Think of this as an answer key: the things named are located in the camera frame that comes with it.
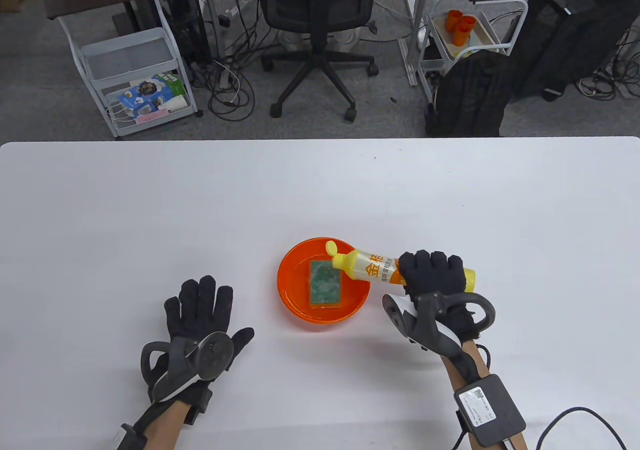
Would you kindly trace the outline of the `person's right hand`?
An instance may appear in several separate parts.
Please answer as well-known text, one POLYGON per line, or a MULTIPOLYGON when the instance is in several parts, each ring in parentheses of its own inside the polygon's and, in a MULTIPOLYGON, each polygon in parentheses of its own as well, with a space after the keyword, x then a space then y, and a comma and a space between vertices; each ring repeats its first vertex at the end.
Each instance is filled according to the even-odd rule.
POLYGON ((479 325, 466 303, 458 295, 466 294, 467 278, 462 259, 441 251, 405 252, 398 259, 405 291, 416 312, 416 322, 407 336, 422 347, 442 357, 456 357, 462 352, 451 338, 441 334, 437 324, 450 329, 464 344, 480 334, 479 325))

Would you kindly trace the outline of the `person's left hand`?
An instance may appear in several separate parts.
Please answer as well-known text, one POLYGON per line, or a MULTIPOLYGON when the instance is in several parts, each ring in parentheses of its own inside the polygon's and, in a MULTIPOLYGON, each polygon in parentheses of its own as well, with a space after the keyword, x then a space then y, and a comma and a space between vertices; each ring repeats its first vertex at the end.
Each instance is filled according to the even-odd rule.
POLYGON ((233 365, 253 340, 251 327, 229 335, 234 291, 212 276, 187 280, 164 303, 169 342, 151 343, 141 355, 141 372, 153 404, 178 400, 205 407, 209 386, 233 365))

